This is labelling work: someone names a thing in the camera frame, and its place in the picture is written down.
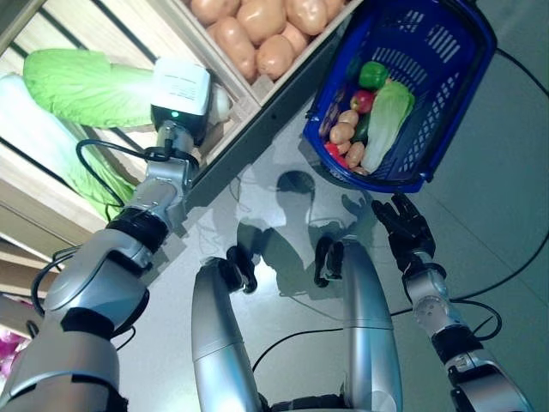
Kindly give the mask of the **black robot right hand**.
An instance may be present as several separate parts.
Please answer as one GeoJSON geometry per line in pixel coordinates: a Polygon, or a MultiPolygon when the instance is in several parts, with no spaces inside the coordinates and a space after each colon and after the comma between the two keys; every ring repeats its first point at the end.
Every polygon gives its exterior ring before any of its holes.
{"type": "Polygon", "coordinates": [[[391,251],[398,269],[405,273],[418,260],[416,253],[434,257],[436,244],[425,217],[403,193],[396,193],[392,203],[371,202],[376,218],[388,233],[391,251]]]}

